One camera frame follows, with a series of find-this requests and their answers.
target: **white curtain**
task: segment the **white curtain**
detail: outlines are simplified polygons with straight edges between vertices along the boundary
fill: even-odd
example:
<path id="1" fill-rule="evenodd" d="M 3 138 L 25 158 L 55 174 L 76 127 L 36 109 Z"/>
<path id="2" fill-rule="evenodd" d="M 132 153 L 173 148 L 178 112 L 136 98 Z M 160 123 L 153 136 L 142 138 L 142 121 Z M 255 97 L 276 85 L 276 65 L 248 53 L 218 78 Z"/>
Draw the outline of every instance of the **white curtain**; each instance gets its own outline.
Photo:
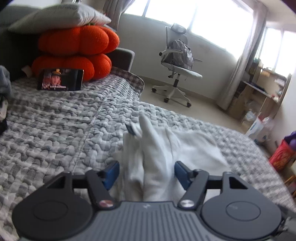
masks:
<path id="1" fill-rule="evenodd" d="M 106 0 L 103 11 L 111 19 L 108 25 L 117 30 L 121 14 L 128 9 L 135 0 Z"/>
<path id="2" fill-rule="evenodd" d="M 243 54 L 237 61 L 237 64 L 230 76 L 229 81 L 225 85 L 223 91 L 221 92 L 221 95 L 218 97 L 216 102 L 217 105 L 224 110 L 227 110 L 231 103 L 236 89 L 243 77 L 244 71 L 247 67 L 252 52 L 254 51 L 254 48 L 258 45 L 258 41 L 262 36 L 262 30 L 266 25 L 266 17 L 268 13 L 267 7 L 263 3 L 258 1 L 253 10 L 253 25 Z"/>

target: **white office chair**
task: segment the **white office chair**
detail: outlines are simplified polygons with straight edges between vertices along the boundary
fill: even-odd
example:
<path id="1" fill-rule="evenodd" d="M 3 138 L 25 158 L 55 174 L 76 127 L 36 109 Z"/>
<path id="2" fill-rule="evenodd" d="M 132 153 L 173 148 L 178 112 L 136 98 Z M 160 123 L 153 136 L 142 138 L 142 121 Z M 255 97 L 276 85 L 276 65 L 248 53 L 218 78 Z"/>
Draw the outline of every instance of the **white office chair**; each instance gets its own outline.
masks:
<path id="1" fill-rule="evenodd" d="M 181 27 L 181 26 L 179 26 L 177 24 L 174 24 L 172 26 L 172 28 L 173 27 L 174 27 L 174 29 L 176 29 L 176 28 Z M 198 74 L 198 73 L 196 73 L 194 71 L 184 69 L 184 68 L 178 67 L 176 65 L 172 65 L 172 64 L 164 62 L 165 58 L 167 57 L 167 54 L 169 54 L 169 53 L 182 53 L 182 51 L 180 51 L 180 50 L 169 48 L 169 46 L 170 46 L 170 44 L 172 43 L 173 40 L 181 39 L 185 44 L 188 43 L 188 40 L 187 40 L 186 36 L 184 35 L 186 30 L 184 30 L 185 32 L 180 33 L 180 32 L 173 31 L 169 26 L 166 26 L 165 29 L 166 29 L 167 42 L 166 42 L 165 50 L 159 53 L 159 56 L 162 57 L 161 64 L 163 66 L 167 67 L 170 71 L 172 71 L 172 74 L 168 76 L 169 78 L 174 78 L 175 74 L 178 74 L 178 76 L 175 79 L 175 82 L 174 82 L 173 86 L 168 86 L 168 85 L 156 86 L 155 85 L 155 86 L 152 87 L 152 92 L 155 93 L 156 91 L 166 91 L 166 98 L 164 99 L 165 103 L 167 103 L 170 98 L 176 97 L 176 98 L 181 98 L 183 100 L 186 100 L 187 101 L 187 107 L 190 107 L 191 106 L 191 101 L 186 97 L 186 94 L 184 92 L 182 92 L 181 90 L 179 90 L 177 88 L 177 85 L 178 85 L 178 82 L 179 82 L 179 77 L 180 77 L 180 75 L 184 75 L 186 77 L 189 77 L 189 78 L 192 78 L 192 79 L 195 79 L 195 80 L 199 80 L 199 79 L 202 79 L 202 75 L 200 75 L 200 74 Z"/>

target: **gray knitted blanket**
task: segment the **gray knitted blanket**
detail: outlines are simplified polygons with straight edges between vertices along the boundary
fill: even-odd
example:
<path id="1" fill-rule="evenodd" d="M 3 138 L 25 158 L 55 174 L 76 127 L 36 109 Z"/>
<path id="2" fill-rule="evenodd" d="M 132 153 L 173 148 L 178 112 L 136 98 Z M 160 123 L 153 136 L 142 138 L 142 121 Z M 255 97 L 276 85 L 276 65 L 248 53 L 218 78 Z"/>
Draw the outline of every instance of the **gray knitted blanket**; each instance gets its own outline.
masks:
<path id="1" fill-rule="evenodd" d="M 34 79 L 12 83 L 7 122 L 0 136 L 0 235 L 17 240 L 14 206 L 51 177 L 67 171 L 99 170 L 122 147 L 125 123 L 138 122 L 139 111 L 152 124 L 211 135 L 233 172 L 275 203 L 296 210 L 278 174 L 253 141 L 221 126 L 139 102 L 143 80 L 113 68 L 104 79 L 80 91 L 36 90 Z"/>

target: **gray backpack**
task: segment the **gray backpack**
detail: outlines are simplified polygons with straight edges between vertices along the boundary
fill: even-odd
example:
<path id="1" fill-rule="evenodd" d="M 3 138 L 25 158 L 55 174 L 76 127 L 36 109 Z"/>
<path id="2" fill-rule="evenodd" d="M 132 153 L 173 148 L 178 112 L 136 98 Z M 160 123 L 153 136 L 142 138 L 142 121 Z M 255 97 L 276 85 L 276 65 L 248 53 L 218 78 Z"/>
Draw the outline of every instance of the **gray backpack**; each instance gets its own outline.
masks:
<path id="1" fill-rule="evenodd" d="M 165 62 L 191 70 L 193 66 L 193 57 L 190 48 L 181 39 L 172 41 L 169 47 L 180 50 L 183 53 L 170 53 Z"/>

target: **red bag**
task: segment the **red bag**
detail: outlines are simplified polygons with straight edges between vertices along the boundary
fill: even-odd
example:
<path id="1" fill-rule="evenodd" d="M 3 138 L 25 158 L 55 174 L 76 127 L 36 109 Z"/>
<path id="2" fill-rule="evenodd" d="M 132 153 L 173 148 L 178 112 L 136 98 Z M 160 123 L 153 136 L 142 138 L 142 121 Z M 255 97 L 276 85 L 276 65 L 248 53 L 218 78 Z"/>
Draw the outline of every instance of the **red bag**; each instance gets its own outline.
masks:
<path id="1" fill-rule="evenodd" d="M 282 140 L 275 153 L 269 159 L 269 162 L 275 170 L 281 171 L 294 154 L 295 151 L 292 150 L 285 140 Z"/>

